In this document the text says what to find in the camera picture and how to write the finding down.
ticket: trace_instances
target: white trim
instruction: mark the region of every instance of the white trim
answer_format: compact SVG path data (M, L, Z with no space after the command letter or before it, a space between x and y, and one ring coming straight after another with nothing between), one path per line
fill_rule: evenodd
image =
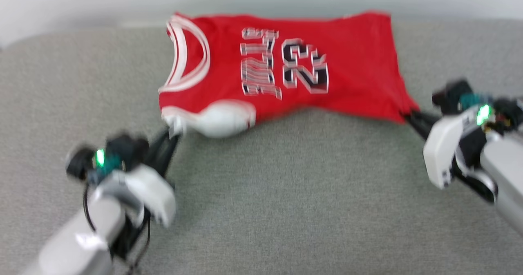
M169 79L164 86L160 87L160 93L176 92L193 87L205 78L211 65L209 42L207 41L205 33L203 33L198 26L182 16L174 15L168 23L168 29L175 37L172 41L175 44L175 48L176 45L178 45L178 49L175 49L177 56L175 55L175 61ZM182 76L187 65L187 44L185 35L183 34L184 29L198 39L198 42L200 42L202 46L203 55L198 66L185 76Z

